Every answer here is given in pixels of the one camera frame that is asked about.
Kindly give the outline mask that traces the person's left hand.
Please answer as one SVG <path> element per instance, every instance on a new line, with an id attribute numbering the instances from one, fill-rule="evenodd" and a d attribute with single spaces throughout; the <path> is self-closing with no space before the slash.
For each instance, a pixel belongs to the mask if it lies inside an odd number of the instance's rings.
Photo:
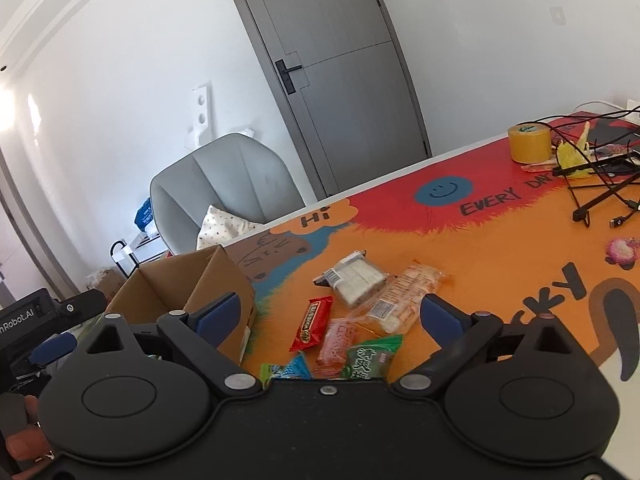
<path id="1" fill-rule="evenodd" d="M 38 399 L 1 395 L 1 478 L 31 479 L 52 462 L 52 448 L 39 426 Z"/>

